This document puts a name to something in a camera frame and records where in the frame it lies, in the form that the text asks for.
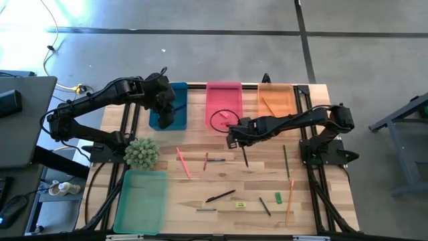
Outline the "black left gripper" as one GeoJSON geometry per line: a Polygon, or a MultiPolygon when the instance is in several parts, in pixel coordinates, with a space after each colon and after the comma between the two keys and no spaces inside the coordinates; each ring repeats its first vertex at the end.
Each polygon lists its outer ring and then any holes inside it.
{"type": "Polygon", "coordinates": [[[160,114],[159,128],[165,129],[170,127],[175,121],[175,116],[173,114],[173,101],[175,100],[176,95],[171,87],[169,79],[166,76],[161,76],[155,80],[155,84],[155,101],[152,109],[156,113],[160,114]]]}

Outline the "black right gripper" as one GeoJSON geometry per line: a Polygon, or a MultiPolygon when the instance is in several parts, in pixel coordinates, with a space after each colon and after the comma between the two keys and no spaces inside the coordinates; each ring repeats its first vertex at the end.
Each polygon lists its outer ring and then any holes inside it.
{"type": "Polygon", "coordinates": [[[243,123],[239,120],[237,124],[228,124],[227,146],[229,149],[235,149],[237,146],[244,148],[256,143],[258,134],[254,126],[249,123],[250,120],[250,118],[244,118],[243,123]]]}

